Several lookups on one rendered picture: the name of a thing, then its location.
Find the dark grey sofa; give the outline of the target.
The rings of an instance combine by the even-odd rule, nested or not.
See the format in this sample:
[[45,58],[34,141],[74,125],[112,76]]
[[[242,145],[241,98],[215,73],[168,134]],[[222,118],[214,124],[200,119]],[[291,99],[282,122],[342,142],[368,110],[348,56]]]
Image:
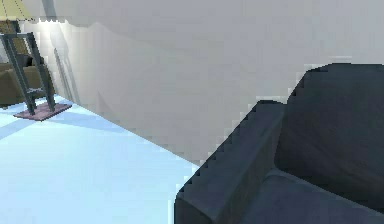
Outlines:
[[384,65],[307,71],[184,184],[174,224],[384,224]]

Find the floor lamp with yellow shade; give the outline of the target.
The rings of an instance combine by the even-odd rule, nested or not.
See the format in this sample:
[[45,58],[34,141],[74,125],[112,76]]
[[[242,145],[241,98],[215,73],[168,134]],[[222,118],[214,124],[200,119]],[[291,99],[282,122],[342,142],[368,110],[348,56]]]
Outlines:
[[51,75],[33,32],[22,33],[19,23],[33,21],[22,0],[0,0],[0,49],[7,62],[0,62],[0,108],[24,102],[19,119],[45,121],[69,108],[57,103]]

